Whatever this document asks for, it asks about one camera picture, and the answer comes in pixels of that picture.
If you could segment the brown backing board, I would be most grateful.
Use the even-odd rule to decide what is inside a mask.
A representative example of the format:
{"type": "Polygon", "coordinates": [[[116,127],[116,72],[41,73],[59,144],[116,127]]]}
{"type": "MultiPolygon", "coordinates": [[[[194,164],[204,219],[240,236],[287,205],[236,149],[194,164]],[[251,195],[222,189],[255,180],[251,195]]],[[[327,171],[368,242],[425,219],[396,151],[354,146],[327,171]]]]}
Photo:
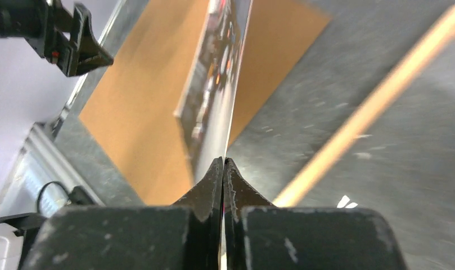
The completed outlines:
{"type": "MultiPolygon", "coordinates": [[[[330,22],[300,1],[252,1],[228,146],[330,22]]],[[[174,113],[207,1],[150,1],[83,107],[80,119],[147,205],[169,205],[195,183],[174,113]]]]}

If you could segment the wooden picture frame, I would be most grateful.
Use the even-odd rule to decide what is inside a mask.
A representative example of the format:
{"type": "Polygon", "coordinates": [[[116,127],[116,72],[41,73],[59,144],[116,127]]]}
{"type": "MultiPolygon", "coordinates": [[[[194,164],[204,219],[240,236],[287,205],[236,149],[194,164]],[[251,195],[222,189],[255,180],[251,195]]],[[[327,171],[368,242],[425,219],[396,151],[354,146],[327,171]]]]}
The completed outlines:
{"type": "Polygon", "coordinates": [[[275,206],[293,207],[328,173],[356,140],[455,39],[455,4],[451,5],[371,91],[342,126],[274,199],[275,206]]]}

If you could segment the photo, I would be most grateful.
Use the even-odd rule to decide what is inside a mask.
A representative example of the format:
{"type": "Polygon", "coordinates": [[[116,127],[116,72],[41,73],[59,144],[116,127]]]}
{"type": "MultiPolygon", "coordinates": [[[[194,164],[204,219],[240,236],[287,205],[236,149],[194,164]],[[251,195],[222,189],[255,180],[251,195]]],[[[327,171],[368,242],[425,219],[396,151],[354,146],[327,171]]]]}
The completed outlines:
{"type": "Polygon", "coordinates": [[[231,131],[252,1],[207,1],[190,73],[174,113],[192,180],[224,159],[231,131]]]}

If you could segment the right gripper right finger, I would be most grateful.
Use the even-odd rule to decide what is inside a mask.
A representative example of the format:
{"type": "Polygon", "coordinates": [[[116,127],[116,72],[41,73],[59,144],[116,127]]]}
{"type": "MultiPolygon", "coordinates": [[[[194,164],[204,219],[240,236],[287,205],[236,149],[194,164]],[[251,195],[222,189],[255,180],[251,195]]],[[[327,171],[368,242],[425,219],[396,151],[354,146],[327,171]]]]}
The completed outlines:
{"type": "Polygon", "coordinates": [[[407,269],[377,211],[274,206],[230,158],[223,185],[227,269],[407,269]]]}

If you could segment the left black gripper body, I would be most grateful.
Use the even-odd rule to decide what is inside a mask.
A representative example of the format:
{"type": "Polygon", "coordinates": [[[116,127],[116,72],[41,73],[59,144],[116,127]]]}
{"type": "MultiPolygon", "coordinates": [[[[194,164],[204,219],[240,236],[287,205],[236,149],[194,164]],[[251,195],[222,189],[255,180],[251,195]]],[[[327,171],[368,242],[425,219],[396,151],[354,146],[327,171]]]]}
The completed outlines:
{"type": "Polygon", "coordinates": [[[73,16],[61,1],[0,1],[0,38],[23,38],[36,54],[71,77],[70,33],[73,16]]]}

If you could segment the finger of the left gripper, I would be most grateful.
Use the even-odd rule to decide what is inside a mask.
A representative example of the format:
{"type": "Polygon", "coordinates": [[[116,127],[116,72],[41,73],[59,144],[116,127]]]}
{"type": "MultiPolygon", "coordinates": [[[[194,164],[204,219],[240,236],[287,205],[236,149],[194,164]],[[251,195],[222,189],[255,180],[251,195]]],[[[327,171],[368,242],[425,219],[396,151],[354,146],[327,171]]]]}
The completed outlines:
{"type": "Polygon", "coordinates": [[[81,76],[114,63],[114,58],[94,37],[91,12],[82,3],[74,4],[69,44],[70,77],[81,76]]]}

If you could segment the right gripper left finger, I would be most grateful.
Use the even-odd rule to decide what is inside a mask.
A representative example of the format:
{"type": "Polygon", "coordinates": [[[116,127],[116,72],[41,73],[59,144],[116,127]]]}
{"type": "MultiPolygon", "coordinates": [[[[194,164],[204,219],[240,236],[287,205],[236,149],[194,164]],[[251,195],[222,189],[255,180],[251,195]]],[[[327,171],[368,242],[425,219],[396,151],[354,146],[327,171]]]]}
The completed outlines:
{"type": "Polygon", "coordinates": [[[44,222],[23,269],[219,269],[224,161],[169,206],[68,206],[44,222]]]}

